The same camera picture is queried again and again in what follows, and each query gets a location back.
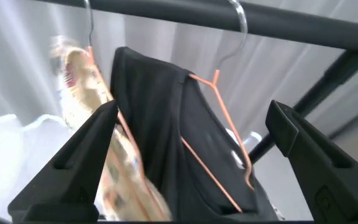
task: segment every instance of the clothing rack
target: clothing rack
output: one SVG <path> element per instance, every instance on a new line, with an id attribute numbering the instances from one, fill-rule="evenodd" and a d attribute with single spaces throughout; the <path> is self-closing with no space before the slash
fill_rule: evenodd
<path id="1" fill-rule="evenodd" d="M 84 7 L 82 0 L 37 0 Z M 226 0 L 90 0 L 92 9 L 184 24 L 240 31 L 235 10 Z M 293 107 L 308 115 L 337 87 L 358 72 L 358 23 L 314 16 L 274 7 L 241 3 L 249 33 L 306 44 L 344 49 L 323 77 Z M 251 152 L 257 162 L 274 145 L 270 135 Z"/>

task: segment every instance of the black garment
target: black garment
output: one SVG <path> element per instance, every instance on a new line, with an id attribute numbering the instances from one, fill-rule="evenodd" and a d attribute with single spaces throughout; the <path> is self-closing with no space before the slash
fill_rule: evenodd
<path id="1" fill-rule="evenodd" d="M 255 192 L 246 185 L 245 170 L 237 167 L 231 155 L 232 150 L 242 155 L 241 149 L 215 117 L 190 73 L 127 47 L 116 50 L 111 92 L 139 145 L 146 176 L 165 197 L 177 221 L 277 220 L 254 175 Z M 237 210 L 180 136 L 244 214 L 235 214 Z"/>

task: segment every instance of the silver hook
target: silver hook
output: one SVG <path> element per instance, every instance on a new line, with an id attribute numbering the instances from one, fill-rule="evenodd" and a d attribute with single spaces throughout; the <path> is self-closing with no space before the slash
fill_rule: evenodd
<path id="1" fill-rule="evenodd" d="M 88 11 L 89 19 L 89 37 L 88 37 L 88 46 L 92 47 L 92 32 L 93 32 L 93 13 L 90 4 L 90 0 L 84 0 L 85 8 Z"/>
<path id="2" fill-rule="evenodd" d="M 246 38 L 247 38 L 247 34 L 248 34 L 248 24 L 247 24 L 246 12 L 244 11 L 244 8 L 242 8 L 240 1 L 239 0 L 228 0 L 228 1 L 236 8 L 236 12 L 239 17 L 240 25 L 241 25 L 240 31 L 242 33 L 244 33 L 244 36 L 243 36 L 238 48 L 236 50 L 234 50 L 232 53 L 226 55 L 225 57 L 223 57 L 221 59 L 221 61 L 218 63 L 218 70 L 221 68 L 221 65 L 223 64 L 224 61 L 237 55 L 242 50 L 242 48 L 244 47 L 244 44 L 246 42 Z"/>

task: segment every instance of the orange hanger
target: orange hanger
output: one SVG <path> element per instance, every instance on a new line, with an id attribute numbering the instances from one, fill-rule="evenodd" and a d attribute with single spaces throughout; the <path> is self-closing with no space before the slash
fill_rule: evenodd
<path id="1" fill-rule="evenodd" d="M 222 58 L 222 60 L 218 63 L 218 68 L 221 66 L 221 64 L 235 56 L 240 50 L 242 50 L 243 46 L 244 46 L 244 42 L 245 42 L 245 39 L 246 39 L 246 36 L 247 36 L 247 20 L 246 20 L 246 15 L 245 15 L 245 12 L 244 12 L 244 9 L 242 8 L 242 6 L 240 5 L 240 2 L 239 0 L 229 0 L 229 2 L 236 8 L 236 11 L 237 11 L 237 14 L 239 16 L 239 19 L 240 19 L 240 23 L 241 23 L 241 32 L 244 33 L 244 37 L 241 41 L 241 44 L 240 46 L 236 49 L 236 51 L 234 51 L 233 53 L 225 56 Z M 240 135 L 236 129 L 236 127 L 234 126 L 234 123 L 230 117 L 230 114 L 229 112 L 227 111 L 226 109 L 226 106 L 224 105 L 224 102 L 222 100 L 222 97 L 219 93 L 219 90 L 216 86 L 216 82 L 218 81 L 218 78 L 219 78 L 219 74 L 220 74 L 220 70 L 217 69 L 215 71 L 215 74 L 214 74 L 214 78 L 212 80 L 212 82 L 210 81 L 207 81 L 207 80 L 204 80 L 194 74 L 190 74 L 189 76 L 191 78 L 194 78 L 195 80 L 198 80 L 202 83 L 205 83 L 207 85 L 209 85 L 215 92 L 215 95 L 216 97 L 218 98 L 218 101 L 219 101 L 219 105 L 221 107 L 221 109 L 223 110 L 223 113 L 224 113 L 224 116 L 226 117 L 229 125 L 230 125 L 230 128 L 232 129 L 238 143 L 239 143 L 239 146 L 241 148 L 241 151 L 244 155 L 244 159 L 246 161 L 246 174 L 245 174 L 245 182 L 246 184 L 252 189 L 252 190 L 255 190 L 254 187 L 251 185 L 251 182 L 250 182 L 250 175 L 252 173 L 252 163 L 251 163 L 251 160 L 249 159 L 249 156 L 248 156 L 248 153 L 246 151 L 246 148 L 244 147 L 243 143 L 242 143 L 242 140 L 240 138 Z M 191 148 L 191 146 L 186 142 L 186 140 L 184 138 L 181 138 L 181 141 L 183 142 L 183 144 L 190 150 L 190 152 L 196 157 L 196 160 L 200 163 L 200 165 L 203 167 L 203 169 L 208 173 L 208 175 L 214 180 L 215 184 L 221 189 L 221 191 L 223 192 L 223 194 L 227 197 L 227 199 L 232 203 L 232 205 L 237 209 L 238 212 L 242 212 L 242 209 L 240 208 L 240 206 L 238 206 L 238 204 L 234 201 L 234 199 L 229 195 L 229 193 L 226 191 L 226 189 L 222 186 L 222 184 L 217 180 L 217 178 L 215 178 L 215 176 L 212 174 L 212 172 L 207 168 L 207 166 L 204 164 L 204 162 L 197 156 L 196 152 L 194 151 L 194 149 Z"/>
<path id="2" fill-rule="evenodd" d="M 106 93 L 106 96 L 107 96 L 108 100 L 111 101 L 111 100 L 114 99 L 114 97 L 111 94 L 111 92 L 109 91 L 108 87 L 106 86 L 106 83 L 104 82 L 103 76 L 100 73 L 98 66 L 96 66 L 95 59 L 94 59 L 93 48 L 92 48 L 92 40 L 91 40 L 91 38 L 92 38 L 91 35 L 92 35 L 92 32 L 93 32 L 93 15 L 92 15 L 91 5 L 90 5 L 89 0 L 84 0 L 84 2 L 85 2 L 86 9 L 88 11 L 89 26 L 90 26 L 90 32 L 89 32 L 89 37 L 88 37 L 88 55 L 87 55 L 86 58 L 88 59 L 88 63 L 91 65 L 91 67 L 95 71 L 96 78 L 102 83 L 103 90 Z M 142 180 L 142 185 L 146 189 L 147 194 L 152 199 L 154 207 L 158 210 L 158 214 L 160 215 L 160 218 L 162 219 L 165 215 L 164 215 L 160 205 L 158 204 L 157 200 L 155 199 L 154 194 L 150 191 L 150 189 L 147 186 L 146 181 L 145 181 L 146 177 L 145 177 L 145 174 L 144 174 L 143 162 L 142 162 L 142 157 L 140 155 L 139 147 L 136 144 L 135 138 L 132 135 L 131 130 L 129 129 L 129 126 L 128 126 L 127 122 L 125 121 L 125 118 L 122 115 L 120 110 L 118 111 L 118 120 L 120 121 L 122 127 L 124 128 L 124 131 L 127 134 L 127 137 L 129 139 L 129 141 L 131 142 L 132 146 L 134 147 L 135 154 L 136 154 L 136 159 L 137 159 L 137 161 L 139 163 L 140 178 Z M 121 165 L 121 162 L 118 159 L 115 159 L 113 162 L 116 163 L 117 167 L 123 167 Z M 129 183 L 130 178 L 126 175 L 126 173 L 123 170 L 121 170 L 121 171 L 122 171 L 121 173 L 125 176 L 124 178 L 125 178 L 125 180 L 127 182 L 127 185 L 131 186 L 131 184 Z M 149 216 L 148 216 L 148 214 L 146 212 L 146 209 L 140 203 L 140 198 L 137 195 L 137 193 L 134 190 L 134 188 L 130 187 L 130 191 L 135 196 L 135 199 L 138 202 L 139 207 L 142 210 L 142 213 L 144 214 L 144 216 L 147 217 L 150 220 L 150 218 L 149 218 Z"/>

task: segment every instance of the hanger hook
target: hanger hook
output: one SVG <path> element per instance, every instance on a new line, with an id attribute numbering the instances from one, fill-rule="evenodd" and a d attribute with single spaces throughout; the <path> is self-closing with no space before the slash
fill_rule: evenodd
<path id="1" fill-rule="evenodd" d="M 90 4 L 90 0 L 84 0 L 85 8 L 88 12 L 88 21 L 89 21 L 89 37 L 88 37 L 88 46 L 92 47 L 92 33 L 93 33 L 93 13 Z"/>
<path id="2" fill-rule="evenodd" d="M 240 20 L 240 31 L 244 34 L 241 40 L 240 45 L 238 48 L 236 48 L 232 53 L 226 55 L 221 59 L 221 61 L 218 63 L 218 70 L 221 68 L 221 65 L 224 61 L 227 59 L 237 55 L 244 47 L 244 44 L 246 42 L 247 34 L 248 34 L 248 24 L 247 24 L 247 18 L 246 18 L 246 12 L 244 11 L 244 8 L 240 4 L 240 0 L 228 0 L 235 8 L 238 15 L 238 18 Z"/>

